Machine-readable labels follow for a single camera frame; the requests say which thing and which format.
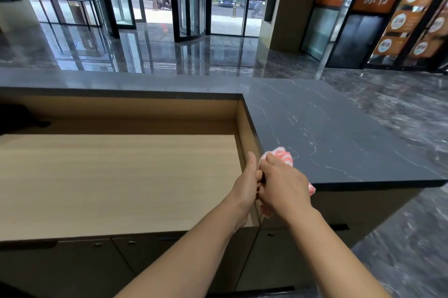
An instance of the person's left arm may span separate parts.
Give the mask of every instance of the person's left arm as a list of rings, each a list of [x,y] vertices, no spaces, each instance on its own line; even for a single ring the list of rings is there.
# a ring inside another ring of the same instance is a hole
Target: person's left arm
[[[247,222],[262,172],[249,152],[230,193],[115,298],[205,297],[227,244]]]

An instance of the person's right arm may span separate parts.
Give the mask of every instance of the person's right arm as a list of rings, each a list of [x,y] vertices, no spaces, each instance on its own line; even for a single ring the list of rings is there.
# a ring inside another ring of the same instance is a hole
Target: person's right arm
[[[325,297],[390,298],[311,206],[306,176],[271,153],[260,168],[266,183],[258,197],[286,222]]]

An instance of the person's left hand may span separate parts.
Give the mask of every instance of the person's left hand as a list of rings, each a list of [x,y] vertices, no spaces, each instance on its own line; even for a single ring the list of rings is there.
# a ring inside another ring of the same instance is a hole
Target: person's left hand
[[[232,190],[227,195],[234,209],[238,214],[237,228],[244,226],[247,216],[257,197],[257,186],[261,180],[263,172],[258,170],[258,163],[255,154],[249,152],[246,159],[246,168],[236,179]]]

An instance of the wooden desk surface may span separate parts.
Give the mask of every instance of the wooden desk surface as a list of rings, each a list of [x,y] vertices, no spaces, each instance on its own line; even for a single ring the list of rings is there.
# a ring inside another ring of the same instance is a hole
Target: wooden desk surface
[[[4,135],[0,241],[188,230],[239,174],[233,135]]]

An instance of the hand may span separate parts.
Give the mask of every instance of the hand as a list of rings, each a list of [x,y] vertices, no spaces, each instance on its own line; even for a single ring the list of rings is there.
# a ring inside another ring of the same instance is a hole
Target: hand
[[[261,160],[260,168],[265,174],[266,184],[259,187],[258,197],[285,222],[303,216],[312,208],[308,179],[304,174],[272,153]]]
[[[255,154],[249,152],[246,159],[246,168],[236,179],[232,190],[225,199],[232,205],[232,209],[236,210],[238,219],[236,229],[244,226],[247,222],[247,216],[257,196],[257,184],[262,176],[262,171],[257,170]]]

